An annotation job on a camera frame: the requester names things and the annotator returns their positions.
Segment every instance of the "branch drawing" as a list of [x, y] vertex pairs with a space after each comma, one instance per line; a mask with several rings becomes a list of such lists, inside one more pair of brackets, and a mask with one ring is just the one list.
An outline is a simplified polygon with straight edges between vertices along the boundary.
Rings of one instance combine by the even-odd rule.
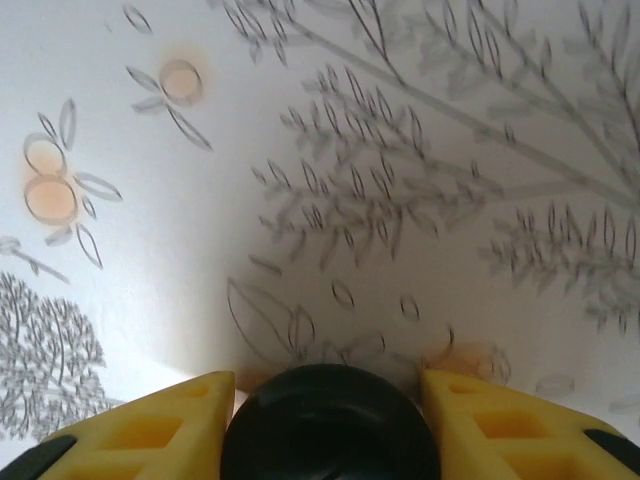
[[51, 275], [54, 278], [57, 278], [58, 280], [66, 284], [69, 284], [69, 279], [67, 277], [65, 277], [63, 274], [61, 274], [57, 270], [49, 267], [48, 265], [45, 265], [41, 261], [36, 260], [35, 258], [27, 255], [26, 253], [23, 253], [21, 251], [21, 248], [22, 248], [22, 244], [20, 243], [20, 240], [18, 240], [17, 238], [9, 237], [9, 236], [0, 236], [0, 255], [4, 255], [7, 257], [13, 256], [15, 258], [19, 258], [20, 260], [24, 260], [29, 264], [29, 266], [31, 267], [31, 270], [33, 271], [33, 273], [36, 274], [36, 276], [40, 275], [40, 272], [44, 272]]
[[[75, 234], [87, 259], [96, 267], [103, 268], [93, 234], [87, 224], [81, 221], [80, 208], [91, 219], [96, 220], [96, 207], [87, 194], [117, 202], [122, 201], [122, 195], [116, 187], [92, 174], [70, 174], [67, 155], [75, 143], [77, 129], [77, 108], [73, 99], [64, 103], [57, 128], [46, 115], [39, 113], [38, 117], [44, 133], [31, 133], [23, 143], [25, 162], [33, 172], [24, 187], [27, 210], [39, 223], [55, 227], [53, 233], [45, 239], [48, 246], [63, 245]], [[11, 251], [14, 256], [23, 255], [19, 252], [19, 246]], [[36, 273], [38, 269], [42, 269], [64, 279], [31, 258], [21, 258], [29, 261]]]
[[[353, 13], [353, 12], [345, 13], [344, 5], [341, 5], [339, 3], [336, 3], [336, 4], [326, 3], [324, 5], [321, 5], [323, 4], [323, 2], [316, 2], [313, 0], [309, 0], [308, 3], [312, 4], [312, 6], [315, 6], [318, 11], [321, 11], [325, 14], [352, 15]], [[640, 211], [640, 201], [637, 198], [638, 197], [637, 192], [631, 192], [631, 194], [621, 192], [618, 189], [611, 187], [607, 183], [601, 181], [600, 179], [587, 175], [585, 172], [580, 171], [580, 169], [573, 167], [569, 162], [563, 161], [562, 159], [557, 158], [552, 154], [547, 153], [536, 146], [533, 146], [531, 144], [528, 144], [526, 142], [519, 140], [517, 135], [514, 133], [513, 128], [510, 125], [505, 124], [502, 126], [502, 128], [496, 128], [488, 123], [483, 122], [482, 120], [479, 120], [473, 117], [472, 115], [466, 113], [462, 109], [459, 109], [453, 105], [450, 105], [449, 103], [439, 99], [437, 96], [432, 95], [427, 91], [424, 91], [419, 87], [406, 82], [405, 79], [403, 78], [399, 79], [396, 75], [394, 75], [394, 73], [388, 71], [388, 69], [385, 70], [384, 68], [378, 67], [377, 65], [369, 62], [368, 60], [361, 58], [360, 56], [352, 53], [344, 46], [341, 46], [333, 42], [329, 38], [323, 36], [321, 33], [318, 33], [312, 30], [311, 28], [307, 27], [304, 23], [302, 23], [302, 21], [299, 18], [299, 15], [292, 16], [288, 14], [286, 11], [276, 6], [274, 2], [256, 2], [256, 3], [238, 2], [238, 5], [240, 4], [243, 6], [245, 10], [251, 12], [252, 24], [253, 24], [253, 27], [256, 29], [256, 31], [264, 30], [264, 27], [262, 26], [262, 23], [258, 16], [260, 12], [265, 12], [271, 17], [275, 16], [284, 24], [288, 25], [289, 28], [291, 28], [293, 31], [311, 40], [314, 44], [326, 48], [328, 51], [336, 54], [338, 57], [340, 57], [342, 60], [344, 60], [348, 64], [351, 64], [354, 67], [358, 67], [366, 71], [367, 73], [373, 75], [378, 80], [388, 83], [392, 87], [400, 89], [402, 92], [404, 92], [406, 95], [411, 97], [413, 100], [419, 101], [423, 103], [425, 106], [456, 121], [460, 125], [468, 127], [472, 131], [475, 131], [481, 134], [485, 138], [503, 145], [504, 147], [512, 150], [514, 153], [518, 154], [519, 156], [522, 156], [534, 162], [535, 164], [547, 169], [548, 171], [554, 174], [560, 175], [561, 177], [567, 179], [567, 181], [576, 182], [577, 184], [581, 185], [583, 189], [589, 190], [609, 202], [616, 203], [617, 205], [622, 206], [623, 208], [626, 208], [631, 212], [637, 213]], [[485, 35], [485, 37], [486, 36], [489, 37], [490, 39], [489, 42], [491, 45], [489, 47], [486, 47], [486, 49], [483, 46], [482, 52], [481, 52], [481, 47], [480, 47], [480, 44], [478, 43], [479, 42], [478, 39], [482, 37], [482, 32], [479, 30], [480, 28], [479, 26], [478, 26], [478, 29], [476, 30], [476, 24], [478, 24], [479, 21], [478, 21], [477, 13], [475, 12], [477, 10], [480, 10], [480, 14], [486, 15], [487, 23], [493, 22], [493, 20], [496, 17], [487, 9], [485, 9], [482, 2], [479, 2], [478, 0], [468, 0], [468, 5], [469, 5], [469, 9], [472, 9], [472, 11], [474, 12], [473, 18], [475, 18], [475, 20], [471, 21], [470, 23], [471, 25], [470, 28], [473, 29], [471, 31], [472, 37], [476, 39], [475, 45], [476, 45], [477, 52], [474, 51], [474, 54], [479, 56], [480, 53], [483, 53], [483, 54], [486, 53], [487, 55], [491, 56], [491, 52], [493, 52], [494, 60], [492, 60], [492, 62], [495, 62], [497, 64], [498, 53], [496, 50], [496, 43], [495, 43], [497, 42], [496, 34], [495, 32], [492, 31], [492, 33], [488, 33], [487, 35]], [[511, 13], [508, 13], [507, 18], [510, 20], [506, 20], [506, 21], [513, 23], [515, 21], [513, 17], [517, 15], [517, 9], [514, 9], [513, 7], [509, 7], [509, 8], [511, 9], [509, 10], [509, 12]], [[455, 19], [452, 19], [451, 16], [449, 16], [448, 18], [450, 22], [450, 28], [453, 28], [453, 25], [456, 24]], [[515, 35], [515, 33], [513, 32], [513, 26], [511, 25], [511, 23], [509, 24], [509, 26], [505, 24], [500, 24], [502, 25], [501, 29], [504, 30], [505, 34], [508, 35], [508, 39], [512, 42], [511, 44], [512, 47], [516, 47], [516, 50], [522, 53], [522, 51], [524, 51], [525, 49], [524, 47], [522, 47], [522, 45], [516, 44], [515, 40], [513, 40], [514, 38], [513, 35]], [[412, 21], [405, 22], [405, 28], [409, 30], [415, 30], [415, 26], [412, 25]], [[542, 64], [534, 63], [534, 62], [529, 63], [530, 59], [528, 57], [528, 53], [526, 53], [526, 55], [527, 55], [526, 57], [521, 58], [522, 61], [527, 62], [526, 67], [530, 69], [532, 72], [537, 73], [539, 76], [542, 76], [543, 77], [542, 80], [544, 81], [548, 90], [552, 94], [557, 94], [558, 93], [557, 87], [551, 84], [550, 76], [549, 76], [550, 75], [549, 62], [551, 62], [552, 55], [553, 55], [551, 52], [550, 44], [548, 44], [548, 42], [546, 41], [544, 43], [543, 53], [541, 53], [541, 57], [540, 57], [540, 61], [543, 62]], [[458, 66], [457, 68], [458, 70], [460, 70], [460, 72], [455, 73], [454, 77], [457, 78], [460, 75], [464, 74], [464, 70], [466, 70], [466, 67], [467, 67], [466, 64], [462, 66]], [[565, 102], [564, 99], [565, 99], [564, 95], [562, 96], [562, 99], [560, 99], [560, 96], [557, 96], [556, 98], [556, 103], [558, 101], [561, 101], [560, 110], [566, 111], [567, 109], [569, 109], [571, 112], [574, 113], [574, 115], [577, 118], [578, 114], [576, 113], [577, 109], [575, 108], [575, 106], [569, 105], [570, 102], [568, 100], [567, 102]], [[586, 124], [580, 119], [578, 119], [577, 122], [578, 122], [578, 127], [581, 128], [583, 131], [588, 131], [589, 133], [592, 132], [592, 129], [588, 124]], [[594, 146], [596, 146], [596, 148], [600, 151], [600, 153], [604, 155], [603, 160], [610, 167], [613, 168], [614, 164], [611, 162], [609, 148], [606, 147], [604, 144], [602, 144], [602, 142], [599, 140], [599, 137], [597, 136], [591, 137], [590, 140], [594, 143]], [[616, 173], [616, 175], [621, 177], [620, 173], [616, 171], [615, 168], [613, 168], [613, 171], [614, 173]]]
[[[435, 3], [442, 13], [432, 8]], [[609, 235], [604, 245], [587, 248], [588, 231], [567, 204], [562, 221], [556, 220], [560, 223], [554, 227], [563, 229], [562, 233], [554, 230], [552, 238], [537, 227], [531, 230], [529, 222], [535, 223], [536, 215], [524, 217], [521, 226], [521, 210], [515, 226], [507, 228], [508, 222], [496, 220], [496, 230], [507, 234], [508, 240], [494, 241], [491, 249], [481, 253], [492, 262], [492, 270], [510, 267], [514, 283], [533, 279], [541, 293], [564, 275], [571, 285], [583, 280], [592, 289], [595, 285], [587, 296], [597, 292], [598, 301], [588, 305], [588, 315], [597, 319], [600, 328], [616, 319], [620, 331], [626, 332], [630, 319], [639, 314], [640, 291], [635, 264], [640, 215], [640, 92], [636, 88], [640, 44], [632, 41], [631, 4], [607, 3], [590, 11], [578, 0], [579, 35], [561, 39], [566, 57], [554, 38], [541, 35], [538, 29], [527, 30], [518, 0], [505, 0], [502, 5], [500, 10], [481, 0], [441, 0], [425, 3], [419, 14], [403, 14], [403, 2], [383, 0], [305, 0], [295, 12], [276, 2], [238, 0], [229, 7], [240, 19], [232, 19], [235, 28], [241, 35], [250, 32], [258, 46], [269, 43], [265, 19], [275, 19], [287, 35], [299, 35], [344, 63], [343, 71], [328, 65], [316, 79], [303, 82], [314, 97], [307, 114], [291, 107], [281, 116], [283, 124], [297, 133], [296, 145], [303, 158], [297, 173], [285, 171], [274, 160], [264, 169], [253, 169], [266, 198], [281, 202], [275, 218], [259, 220], [274, 241], [291, 238], [291, 260], [297, 260], [310, 242], [321, 239], [319, 267], [324, 270], [341, 248], [352, 252], [356, 266], [378, 243], [395, 259], [403, 232], [411, 224], [437, 239], [477, 219], [494, 203], [588, 192], [609, 205], [604, 215], [593, 214], [593, 228]], [[355, 43], [325, 35], [310, 12], [350, 21]], [[610, 41], [603, 35], [609, 23]], [[412, 72], [398, 67], [392, 39], [400, 39], [396, 48], [403, 53], [420, 44], [419, 73], [446, 70], [447, 100], [414, 83]], [[360, 41], [368, 54], [357, 49]], [[585, 83], [577, 96], [556, 78], [564, 61], [583, 69]], [[360, 73], [372, 78], [373, 86], [365, 85]], [[476, 94], [491, 82], [504, 89], [508, 98], [486, 105], [486, 120], [456, 105], [458, 99]], [[404, 105], [388, 101], [384, 84], [406, 97]], [[510, 151], [514, 160], [541, 167], [553, 179], [508, 187], [503, 179], [481, 173], [482, 159], [469, 159], [469, 168], [464, 169], [435, 158], [427, 117], [418, 113], [416, 104], [465, 127], [476, 141], [491, 141]], [[545, 145], [526, 141], [520, 121], [533, 115], [546, 116], [545, 121], [581, 135], [593, 147], [596, 164], [612, 174], [613, 182], [589, 172], [571, 155], [563, 157]], [[312, 165], [311, 157], [316, 164]], [[327, 158], [335, 159], [330, 172], [318, 166]], [[301, 172], [303, 183], [294, 180]], [[620, 218], [625, 224], [623, 234], [615, 237], [615, 248], [611, 209], [620, 209], [618, 230]]]
[[327, 66], [304, 87], [318, 100], [306, 115], [289, 108], [281, 121], [296, 132], [303, 154], [309, 151], [315, 162], [335, 158], [332, 171], [303, 159], [299, 172], [305, 181], [296, 185], [275, 161], [266, 170], [253, 169], [266, 198], [282, 201], [275, 219], [260, 221], [276, 241], [293, 237], [292, 260], [311, 237], [323, 238], [323, 270], [345, 246], [356, 266], [377, 243], [395, 259], [409, 224], [438, 238], [474, 221], [492, 203], [577, 190], [568, 180], [505, 188], [485, 176], [475, 159], [465, 169], [435, 158], [427, 127], [413, 108], [393, 105], [379, 87], [364, 87], [349, 68], [339, 75]]
[[496, 219], [494, 226], [505, 238], [479, 249], [493, 274], [510, 271], [514, 287], [531, 281], [539, 294], [556, 281], [564, 282], [566, 294], [582, 282], [583, 296], [590, 299], [585, 313], [597, 322], [598, 331], [615, 322], [626, 335], [635, 319], [640, 333], [635, 217], [616, 226], [612, 210], [605, 207], [581, 224], [569, 204], [552, 201], [542, 221], [532, 211], [518, 210], [515, 221]]
[[204, 95], [202, 77], [196, 67], [186, 60], [172, 60], [162, 66], [157, 80], [134, 67], [127, 67], [127, 72], [139, 86], [154, 94], [131, 106], [136, 114], [158, 115], [167, 112], [178, 130], [193, 145], [203, 150], [213, 150], [209, 140], [178, 111], [179, 107], [195, 105]]
[[0, 273], [0, 429], [9, 439], [41, 441], [119, 405], [105, 396], [95, 367], [104, 354], [74, 305], [39, 297]]

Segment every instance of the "leaf drawing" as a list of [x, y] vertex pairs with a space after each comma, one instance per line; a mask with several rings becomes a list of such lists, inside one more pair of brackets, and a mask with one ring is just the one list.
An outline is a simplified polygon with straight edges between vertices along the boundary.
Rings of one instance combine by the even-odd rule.
[[418, 303], [411, 295], [405, 294], [400, 297], [400, 310], [402, 311], [402, 316], [408, 321], [420, 321], [420, 309], [418, 308]]
[[338, 302], [342, 308], [347, 310], [355, 310], [356, 304], [353, 300], [353, 295], [342, 281], [334, 280], [331, 283], [331, 291], [333, 292], [333, 298]]
[[67, 150], [73, 149], [73, 142], [76, 138], [77, 113], [76, 104], [73, 99], [67, 100], [60, 112], [59, 131], [62, 145]]
[[56, 133], [56, 129], [53, 128], [53, 124], [51, 123], [51, 120], [49, 120], [47, 116], [44, 115], [43, 113], [38, 113], [38, 118], [40, 119], [42, 128], [44, 128], [45, 132], [47, 132], [47, 135], [49, 135], [54, 140], [57, 140], [58, 134]]
[[542, 44], [542, 53], [540, 54], [540, 73], [544, 78], [549, 74], [552, 58], [551, 43], [548, 38], [545, 38], [544, 43]]
[[98, 247], [89, 229], [81, 223], [77, 223], [76, 235], [78, 237], [80, 247], [82, 248], [82, 251], [84, 252], [86, 257], [96, 267], [102, 269], [102, 260], [100, 259], [100, 253], [98, 252]]
[[125, 3], [122, 6], [122, 11], [124, 12], [124, 16], [127, 18], [131, 26], [135, 28], [138, 33], [142, 33], [143, 35], [153, 35], [153, 30], [151, 30], [149, 22], [144, 17], [144, 15], [140, 13], [140, 10], [138, 10], [130, 3]]
[[[229, 279], [227, 301], [240, 335], [263, 361], [278, 365], [282, 353], [294, 353], [285, 337], [295, 316], [284, 303], [260, 287]], [[299, 325], [293, 328], [294, 333]]]
[[93, 206], [91, 199], [86, 195], [82, 196], [82, 208], [84, 208], [84, 211], [87, 212], [91, 218], [96, 219], [96, 208]]
[[78, 172], [74, 180], [80, 188], [103, 200], [121, 202], [122, 195], [116, 187], [90, 173]]
[[121, 402], [106, 397], [96, 367], [104, 354], [77, 305], [38, 296], [0, 273], [0, 431], [41, 441]]
[[316, 339], [316, 327], [311, 315], [300, 305], [293, 311], [287, 331], [291, 351], [295, 352], [298, 359], [306, 358], [309, 347]]
[[275, 263], [270, 262], [269, 260], [260, 258], [257, 255], [249, 255], [249, 260], [251, 261], [251, 263], [253, 263], [257, 267], [262, 268], [263, 270], [271, 273], [272, 275], [276, 275], [278, 277], [282, 276], [282, 269], [278, 267]]
[[150, 97], [131, 105], [138, 114], [155, 115], [167, 110], [167, 102], [162, 97]]
[[193, 143], [196, 147], [200, 147], [203, 150], [213, 149], [209, 141], [204, 138], [204, 136], [200, 132], [198, 132], [198, 130], [196, 130], [196, 128], [191, 125], [180, 112], [171, 107], [167, 107], [167, 109], [169, 110], [171, 118], [178, 126], [182, 134], [187, 138], [187, 140]]
[[69, 225], [66, 225], [49, 235], [44, 242], [49, 247], [57, 247], [67, 243], [69, 240], [71, 240], [72, 236], [73, 231], [71, 230], [71, 227]]
[[127, 72], [129, 72], [129, 76], [145, 90], [153, 93], [159, 93], [161, 91], [158, 82], [142, 70], [138, 70], [134, 67], [127, 67]]

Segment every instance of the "yellow plastic part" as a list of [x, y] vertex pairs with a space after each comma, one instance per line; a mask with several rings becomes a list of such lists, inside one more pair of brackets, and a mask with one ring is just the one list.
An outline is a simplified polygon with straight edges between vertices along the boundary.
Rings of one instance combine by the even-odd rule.
[[59, 430], [78, 441], [39, 480], [215, 480], [234, 400], [214, 372]]
[[622, 436], [596, 418], [483, 380], [422, 374], [442, 480], [638, 480], [582, 432]]

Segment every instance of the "wallpaper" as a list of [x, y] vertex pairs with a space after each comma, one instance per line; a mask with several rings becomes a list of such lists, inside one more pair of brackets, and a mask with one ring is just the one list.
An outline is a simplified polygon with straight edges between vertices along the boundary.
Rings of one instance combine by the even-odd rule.
[[0, 20], [0, 461], [317, 362], [640, 441], [634, 2], [93, 3]]

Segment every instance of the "black plastic edge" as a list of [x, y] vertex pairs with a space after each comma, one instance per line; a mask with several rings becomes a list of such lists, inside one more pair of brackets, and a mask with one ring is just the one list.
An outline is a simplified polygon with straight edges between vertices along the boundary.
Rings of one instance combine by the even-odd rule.
[[30, 448], [0, 470], [0, 480], [38, 480], [76, 442], [75, 437], [62, 435]]
[[585, 430], [584, 434], [636, 475], [640, 475], [640, 447], [625, 437], [599, 429]]

